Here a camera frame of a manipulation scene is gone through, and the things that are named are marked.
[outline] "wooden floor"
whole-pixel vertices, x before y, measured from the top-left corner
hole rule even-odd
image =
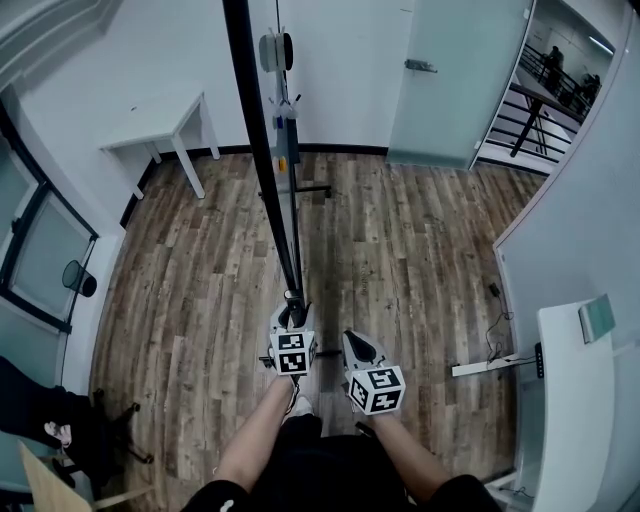
[[[163,163],[128,226],[95,349],[91,385],[107,410],[140,402],[133,438],[155,455],[128,461],[126,486],[155,480],[134,510],[179,510],[210,477],[221,448],[270,374],[268,318],[284,280],[251,155],[200,158],[198,201],[176,162]],[[513,465],[512,370],[453,380],[451,365],[487,358],[500,313],[492,243],[543,179],[478,164],[472,172],[388,166],[382,157],[305,154],[299,231],[305,290],[321,348],[355,329],[402,366],[402,420],[454,473],[487,478]],[[492,331],[510,347],[508,325]],[[354,432],[337,359],[306,383],[326,435]]]

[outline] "table leg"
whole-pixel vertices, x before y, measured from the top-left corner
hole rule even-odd
[[[160,158],[160,153],[158,153],[158,148],[156,148],[156,145],[153,142],[147,142],[145,144],[145,147],[153,157],[153,161],[155,163],[159,164],[160,162],[162,162],[162,158]]]
[[[220,159],[220,151],[218,151],[218,141],[216,139],[216,133],[213,130],[213,123],[211,122],[211,116],[209,115],[209,109],[207,108],[207,102],[204,99],[204,94],[200,100],[200,120],[204,128],[205,135],[207,137],[207,144],[211,149],[211,154],[216,160]]]
[[[173,148],[176,150],[178,154],[178,158],[180,159],[180,163],[184,168],[184,172],[187,173],[187,178],[191,182],[191,186],[193,190],[196,192],[196,196],[198,199],[204,199],[204,189],[202,188],[202,184],[198,179],[198,175],[196,174],[196,170],[193,168],[193,164],[191,163],[191,159],[189,155],[187,155],[187,150],[184,148],[184,143],[182,142],[182,138],[179,133],[176,133],[171,139],[173,143]]]
[[[127,170],[124,168],[124,166],[122,165],[122,162],[120,161],[120,159],[113,154],[112,151],[108,150],[108,149],[103,149],[102,152],[107,156],[107,158],[111,161],[111,163],[113,164],[114,167],[116,167],[116,169],[118,169],[118,171],[120,171],[120,174],[122,175],[122,177],[124,178],[124,180],[129,184],[129,186],[131,187],[131,191],[133,192],[133,194],[138,198],[138,199],[142,199],[144,197],[144,194],[142,193],[142,190],[140,190],[138,188],[138,184],[134,183],[133,180],[131,179],[131,176],[129,176],[129,173],[127,172]]]

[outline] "black sleeve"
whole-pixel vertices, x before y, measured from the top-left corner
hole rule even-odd
[[[500,512],[500,507],[480,481],[471,475],[458,476],[446,482],[421,510],[440,512],[472,510],[473,512]]]
[[[189,500],[182,512],[240,512],[247,510],[249,495],[238,484],[215,480],[205,485]]]

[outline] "white sneaker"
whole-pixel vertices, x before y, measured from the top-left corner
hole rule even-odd
[[[299,395],[289,417],[304,416],[305,414],[313,414],[313,406],[306,396]]]

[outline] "wooden chair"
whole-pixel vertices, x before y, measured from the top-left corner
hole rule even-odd
[[[19,444],[22,464],[33,494],[33,502],[39,512],[91,512],[117,505],[154,489],[153,485],[149,485],[89,504],[47,468],[29,451],[29,448],[22,442]]]

